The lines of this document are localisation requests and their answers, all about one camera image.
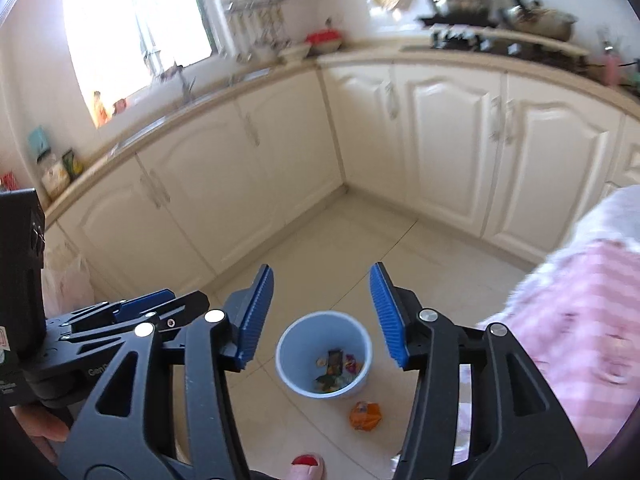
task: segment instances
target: kitchen cabinet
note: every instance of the kitchen cabinet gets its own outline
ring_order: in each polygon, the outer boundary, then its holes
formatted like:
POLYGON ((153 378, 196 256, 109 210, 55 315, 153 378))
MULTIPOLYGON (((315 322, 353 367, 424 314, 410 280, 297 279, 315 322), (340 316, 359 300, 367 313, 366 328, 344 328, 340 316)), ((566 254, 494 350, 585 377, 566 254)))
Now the kitchen cabinet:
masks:
POLYGON ((404 155, 391 67, 337 66, 324 81, 347 184, 404 202, 404 155))
POLYGON ((620 187, 621 186, 617 186, 616 184, 614 184, 612 182, 607 182, 604 185, 604 188, 602 188, 602 193, 600 194, 600 199, 598 200, 598 203, 602 202, 610 194, 613 194, 613 192, 619 190, 620 187))
POLYGON ((640 122, 631 117, 625 118, 620 150, 610 181, 620 187, 640 184, 640 122))
POLYGON ((284 226, 254 140, 229 103, 138 153, 166 208, 217 273, 284 226))
POLYGON ((399 65, 396 81, 407 204, 479 236, 498 151, 501 74, 399 65))
MULTIPOLYGON (((80 254, 78 248, 71 243, 57 222, 49 226, 44 233, 45 268, 62 270, 80 254)), ((107 282, 90 263, 87 263, 91 284, 94 288, 95 303, 101 301, 118 301, 123 299, 123 293, 107 282)))
POLYGON ((286 223, 342 185, 316 72, 251 92, 238 106, 286 223))
POLYGON ((484 238, 539 262, 597 203, 622 113, 578 92, 508 76, 502 155, 484 238))
POLYGON ((213 278, 135 158, 95 184, 58 223, 126 298, 162 288, 184 294, 213 278))

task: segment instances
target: stove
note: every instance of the stove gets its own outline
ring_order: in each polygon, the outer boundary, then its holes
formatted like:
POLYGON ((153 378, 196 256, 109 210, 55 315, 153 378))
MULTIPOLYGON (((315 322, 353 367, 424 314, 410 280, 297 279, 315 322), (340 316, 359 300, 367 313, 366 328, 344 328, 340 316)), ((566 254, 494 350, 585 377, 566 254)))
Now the stove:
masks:
POLYGON ((484 52, 552 66, 588 76, 587 51, 560 41, 509 31, 495 31, 479 27, 444 27, 432 29, 433 48, 461 52, 484 52))

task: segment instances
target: sink faucet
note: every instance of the sink faucet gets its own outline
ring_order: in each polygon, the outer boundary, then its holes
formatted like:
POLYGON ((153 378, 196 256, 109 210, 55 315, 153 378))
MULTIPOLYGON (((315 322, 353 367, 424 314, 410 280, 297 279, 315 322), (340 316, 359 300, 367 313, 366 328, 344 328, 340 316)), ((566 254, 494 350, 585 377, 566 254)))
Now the sink faucet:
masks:
POLYGON ((191 89, 193 89, 196 78, 193 78, 191 83, 187 83, 187 80, 184 78, 184 74, 182 73, 183 70, 184 67, 180 65, 178 67, 178 77, 180 77, 180 83, 182 84, 182 104, 187 105, 194 100, 191 89))

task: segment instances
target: pink bottle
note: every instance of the pink bottle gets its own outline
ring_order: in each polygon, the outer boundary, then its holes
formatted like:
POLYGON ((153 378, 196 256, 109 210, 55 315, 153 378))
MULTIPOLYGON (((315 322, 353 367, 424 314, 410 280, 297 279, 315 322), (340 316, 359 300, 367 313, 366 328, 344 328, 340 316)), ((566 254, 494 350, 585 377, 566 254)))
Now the pink bottle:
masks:
POLYGON ((604 86, 618 86, 622 78, 620 72, 620 56, 615 50, 609 50, 604 57, 604 72, 602 73, 602 84, 604 86))

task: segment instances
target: dish drying rack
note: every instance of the dish drying rack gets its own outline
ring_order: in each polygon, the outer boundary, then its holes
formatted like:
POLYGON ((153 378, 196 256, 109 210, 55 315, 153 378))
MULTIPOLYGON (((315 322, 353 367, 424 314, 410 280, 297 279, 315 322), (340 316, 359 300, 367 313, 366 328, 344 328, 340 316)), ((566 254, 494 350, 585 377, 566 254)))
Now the dish drying rack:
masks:
POLYGON ((258 50, 272 56, 291 44, 282 4, 286 0, 229 0, 223 2, 226 23, 236 46, 238 63, 249 63, 258 50))

